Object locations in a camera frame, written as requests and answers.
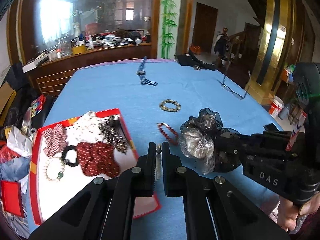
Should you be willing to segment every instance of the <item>white bucket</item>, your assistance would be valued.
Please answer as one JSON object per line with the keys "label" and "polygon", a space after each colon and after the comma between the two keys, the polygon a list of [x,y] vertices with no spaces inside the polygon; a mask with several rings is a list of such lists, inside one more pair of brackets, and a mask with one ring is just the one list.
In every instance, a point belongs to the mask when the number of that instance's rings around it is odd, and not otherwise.
{"label": "white bucket", "polygon": [[273,118],[275,118],[280,113],[282,108],[284,108],[283,101],[279,97],[275,96],[273,98],[273,102],[271,104],[271,108],[269,110],[269,114],[271,114],[271,116]]}

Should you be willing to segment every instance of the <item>red packet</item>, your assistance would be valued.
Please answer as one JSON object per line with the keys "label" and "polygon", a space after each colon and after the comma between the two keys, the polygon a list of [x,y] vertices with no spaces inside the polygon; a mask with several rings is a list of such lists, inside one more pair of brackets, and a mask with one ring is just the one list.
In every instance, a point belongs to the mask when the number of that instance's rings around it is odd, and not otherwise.
{"label": "red packet", "polygon": [[1,180],[1,194],[4,211],[24,218],[21,199],[21,184]]}
{"label": "red packet", "polygon": [[34,117],[36,114],[38,114],[42,110],[44,102],[45,102],[45,96],[41,95],[31,103],[31,107],[32,107],[31,117]]}

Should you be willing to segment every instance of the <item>human hand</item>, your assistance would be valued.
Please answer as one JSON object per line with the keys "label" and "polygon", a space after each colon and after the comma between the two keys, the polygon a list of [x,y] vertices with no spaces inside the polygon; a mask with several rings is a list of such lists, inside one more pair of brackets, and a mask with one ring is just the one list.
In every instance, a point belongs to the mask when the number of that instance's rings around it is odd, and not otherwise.
{"label": "human hand", "polygon": [[277,224],[285,231],[292,231],[296,227],[297,217],[313,214],[318,211],[320,206],[320,193],[315,194],[303,206],[296,207],[290,200],[281,196],[280,204],[278,206],[278,221]]}

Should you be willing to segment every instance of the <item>red envelope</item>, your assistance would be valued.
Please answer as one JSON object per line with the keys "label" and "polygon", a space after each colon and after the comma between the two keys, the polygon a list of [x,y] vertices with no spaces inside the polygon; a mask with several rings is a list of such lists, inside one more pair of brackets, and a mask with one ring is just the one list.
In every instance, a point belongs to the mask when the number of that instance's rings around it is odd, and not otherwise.
{"label": "red envelope", "polygon": [[1,180],[1,194],[4,211],[24,218],[21,199],[21,184],[18,182]]}

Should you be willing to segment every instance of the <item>scrunchie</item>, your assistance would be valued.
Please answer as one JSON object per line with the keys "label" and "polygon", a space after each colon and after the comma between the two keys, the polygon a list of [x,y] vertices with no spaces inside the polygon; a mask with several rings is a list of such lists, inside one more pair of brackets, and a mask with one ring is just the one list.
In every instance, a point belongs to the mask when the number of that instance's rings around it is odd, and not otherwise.
{"label": "scrunchie", "polygon": [[103,135],[98,127],[100,118],[95,112],[89,111],[74,124],[74,137],[78,142],[96,143],[103,141]]}
{"label": "scrunchie", "polygon": [[43,132],[46,147],[44,153],[48,157],[53,157],[56,153],[62,152],[68,145],[67,135],[64,133],[62,124],[57,124],[54,128],[49,128]]}
{"label": "scrunchie", "polygon": [[86,176],[97,176],[101,173],[114,178],[119,175],[120,167],[113,157],[111,144],[81,142],[76,146],[82,172]]}
{"label": "scrunchie", "polygon": [[118,152],[126,154],[128,143],[123,139],[118,130],[111,126],[110,118],[99,123],[99,129],[103,134],[104,142],[112,144]]}

